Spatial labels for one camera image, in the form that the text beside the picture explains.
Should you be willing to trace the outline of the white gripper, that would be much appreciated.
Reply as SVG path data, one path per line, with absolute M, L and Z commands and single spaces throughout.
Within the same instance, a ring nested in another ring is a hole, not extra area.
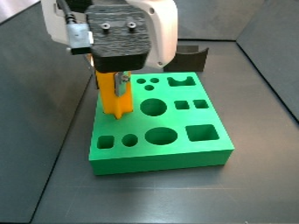
M 162 68 L 175 56 L 178 8 L 174 0 L 42 0 L 42 12 L 51 39 L 69 46 L 73 54 L 91 54 L 93 32 L 86 10 L 94 4 L 131 4 L 145 12 L 151 40 L 145 67 Z M 115 73 L 115 94 L 127 92 L 130 72 Z

